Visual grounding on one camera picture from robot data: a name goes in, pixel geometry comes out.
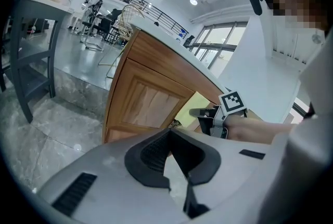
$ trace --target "metal railing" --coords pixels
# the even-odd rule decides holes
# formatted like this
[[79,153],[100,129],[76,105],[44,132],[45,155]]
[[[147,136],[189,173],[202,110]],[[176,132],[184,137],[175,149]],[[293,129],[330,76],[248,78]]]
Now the metal railing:
[[151,5],[145,0],[120,0],[128,4],[133,4],[137,6],[141,11],[150,15],[152,18],[156,19],[159,24],[162,24],[164,27],[170,29],[176,34],[182,34],[183,38],[188,34],[188,31],[185,30],[181,25],[174,21],[167,14],[159,10],[154,5]]

